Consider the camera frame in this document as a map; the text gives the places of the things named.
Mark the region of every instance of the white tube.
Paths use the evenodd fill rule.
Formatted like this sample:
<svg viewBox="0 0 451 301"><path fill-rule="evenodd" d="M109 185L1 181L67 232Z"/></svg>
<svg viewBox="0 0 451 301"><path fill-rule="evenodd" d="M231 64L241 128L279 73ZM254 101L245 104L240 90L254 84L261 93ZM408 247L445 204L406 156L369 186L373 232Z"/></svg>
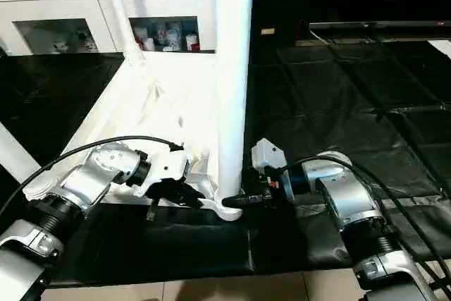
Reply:
<svg viewBox="0 0 451 301"><path fill-rule="evenodd" d="M0 164L22 183L41 166L0 123Z"/></svg>
<svg viewBox="0 0 451 301"><path fill-rule="evenodd" d="M135 64L142 65L144 63L144 55L135 41L135 35L133 34L127 13L125 12L123 0L111 0L111 5L113 6L119 30L121 31L124 57L129 60L132 66Z"/></svg>
<svg viewBox="0 0 451 301"><path fill-rule="evenodd" d="M216 0L219 192L241 185L252 0Z"/></svg>

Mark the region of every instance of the glass cabinet door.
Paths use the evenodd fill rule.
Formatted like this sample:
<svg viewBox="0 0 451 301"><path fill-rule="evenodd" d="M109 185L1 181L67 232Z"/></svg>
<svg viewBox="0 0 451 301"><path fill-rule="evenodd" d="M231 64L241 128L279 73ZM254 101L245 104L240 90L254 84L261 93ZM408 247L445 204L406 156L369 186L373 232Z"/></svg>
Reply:
<svg viewBox="0 0 451 301"><path fill-rule="evenodd" d="M13 22L32 54L97 53L85 19Z"/></svg>
<svg viewBox="0 0 451 301"><path fill-rule="evenodd" d="M197 17L131 18L136 42L145 51L198 52Z"/></svg>

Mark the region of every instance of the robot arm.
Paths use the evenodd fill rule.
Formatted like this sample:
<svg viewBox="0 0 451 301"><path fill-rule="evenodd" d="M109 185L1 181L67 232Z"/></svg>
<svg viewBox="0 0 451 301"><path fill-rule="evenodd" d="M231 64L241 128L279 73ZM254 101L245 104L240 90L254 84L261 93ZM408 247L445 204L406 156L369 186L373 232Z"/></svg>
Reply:
<svg viewBox="0 0 451 301"><path fill-rule="evenodd" d="M172 183L177 190L184 188L188 166L184 151L156 154L147 161L145 153L118 142L94 148L84 164L70 170L44 198L32 200L24 217L0 235L0 298L40 300L49 284L50 268L111 183L131 186L137 196L162 182ZM152 194L166 197L162 190ZM184 195L174 196L170 190L169 195L175 203L185 201Z"/></svg>
<svg viewBox="0 0 451 301"><path fill-rule="evenodd" d="M319 155L351 164L349 158L338 152ZM227 207L255 202L270 204L274 197L281 196L290 200L295 189L320 192L352 259L360 287L366 290L364 300L437 300L409 253L397 241L365 184L351 170L332 161L313 160L303 163L298 171L285 171L279 177L274 170L286 164L281 149L266 139L258 141L252 149L252 165L265 183L264 193L230 197L223 204Z"/></svg>

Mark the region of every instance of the black mat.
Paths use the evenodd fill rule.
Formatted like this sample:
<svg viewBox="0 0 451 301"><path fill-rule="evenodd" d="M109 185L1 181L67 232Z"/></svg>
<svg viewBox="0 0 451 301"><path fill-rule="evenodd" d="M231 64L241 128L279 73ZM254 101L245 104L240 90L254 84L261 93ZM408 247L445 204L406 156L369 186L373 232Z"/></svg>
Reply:
<svg viewBox="0 0 451 301"><path fill-rule="evenodd" d="M368 166L451 257L447 159L451 60L427 42L303 47L254 55L249 73L245 166L267 137L289 161L328 149ZM248 211L237 222L211 211L101 205L75 234L54 286L111 285L350 266L321 197L297 207ZM431 259L390 208L402 234Z"/></svg>
<svg viewBox="0 0 451 301"><path fill-rule="evenodd" d="M41 164L58 156L122 64L122 54L0 58L0 121ZM17 182L0 166L0 201ZM0 230L22 207L17 199Z"/></svg>

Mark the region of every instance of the black cable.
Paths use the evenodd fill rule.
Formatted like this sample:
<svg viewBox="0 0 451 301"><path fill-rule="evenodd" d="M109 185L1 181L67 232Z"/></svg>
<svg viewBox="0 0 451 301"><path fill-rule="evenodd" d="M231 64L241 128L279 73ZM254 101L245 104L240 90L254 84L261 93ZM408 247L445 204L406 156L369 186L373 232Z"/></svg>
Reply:
<svg viewBox="0 0 451 301"><path fill-rule="evenodd" d="M421 238L421 240L426 244L427 248L431 251L432 255L435 257L435 260L438 262L438 264L440 265L441 269L443 270L443 273L445 274L445 280L448 281L448 284L451 283L451 273L450 270L448 268L448 266L446 265L444 259L441 257L441 255L438 253L437 248L435 247L435 245L431 242L431 240L429 240L428 236L423 232L423 230L418 226L418 224L416 223L416 221L410 216L410 214L407 213L407 210L405 209L404 206L402 206L402 204L400 203L400 201L393 195L393 193L390 191L390 189L381 181L379 180L379 178L374 175L374 173L372 173L369 169L367 169L366 167L362 166L361 164L358 164L356 162L353 162L352 165L348 164L345 161L341 161L339 159L333 158L331 156L310 156L307 158L303 158L300 160L295 161L292 164L288 164L284 167L281 167L278 169L279 173L283 173L284 171L299 166L300 164L303 164L305 162L309 162L309 161L313 161L313 160L328 160L328 161L332 161L335 162L337 164L340 164L341 166L349 169L351 172L353 172L353 174L355 174L355 176L364 181L364 178L362 177L361 173L364 173L367 177L369 177L370 179L372 179L372 181L374 183L376 183L383 191L384 193L388 196L389 199L391 199L393 201L393 203L395 204L395 206L397 207L397 209L401 212L401 214L406 218L406 220L409 222L410 226L416 231L416 233L418 234L418 236Z"/></svg>
<svg viewBox="0 0 451 301"><path fill-rule="evenodd" d="M175 144L173 142L170 142L168 140L160 139L159 137L148 137L146 135L126 135L126 136L123 136L123 137L110 137L108 139L103 139L103 140L99 140L99 141L96 141L96 142L91 142L89 144L77 147L75 149L70 150L69 152L66 152L66 153L58 156L54 160L50 161L48 164L44 165L43 167L41 167L40 169L35 171L23 183L21 183L19 185L19 187L16 188L16 190L13 192L13 194L11 194L11 196L6 200L4 205L1 207L1 209L0 209L0 218L1 218L1 215L5 212L5 210L8 207L8 205L13 201L13 199L16 197L16 195L25 186L27 186L29 183L31 183L35 178L40 176L43 172L48 171L50 168L52 168L58 162L64 160L65 158L70 157L71 155L74 155L76 153L85 151L86 149L93 148L93 147L96 147L96 146L99 146L99 145L104 145L104 144L107 144L109 142L116 142L116 141L123 141L123 140L149 140L149 141L159 142L161 144L168 145L169 149L172 152L173 151L181 151L181 150L183 150L183 146L177 145L177 144Z"/></svg>
<svg viewBox="0 0 451 301"><path fill-rule="evenodd" d="M384 216L385 220L387 221L388 225L391 226L394 230L397 229L395 224L393 223L393 220L388 213L388 210L385 208L385 205L382 202L381 197L379 194L376 194L374 190L371 189L371 184L368 182L365 182L366 186L370 188L372 195L376 199L379 208L381 209L381 213ZM403 248L412 256L412 259L418 263L424 271L433 279L433 283L431 283L429 286L432 290L441 289L443 293L446 295L446 297L451 300L451 290L447 287L450 283L446 283L445 278L440 278L435 271L432 270L432 268L424 261L422 261L418 254L414 251L412 247L410 247L410 244L404 241L400 236L397 236L398 242L403 246Z"/></svg>

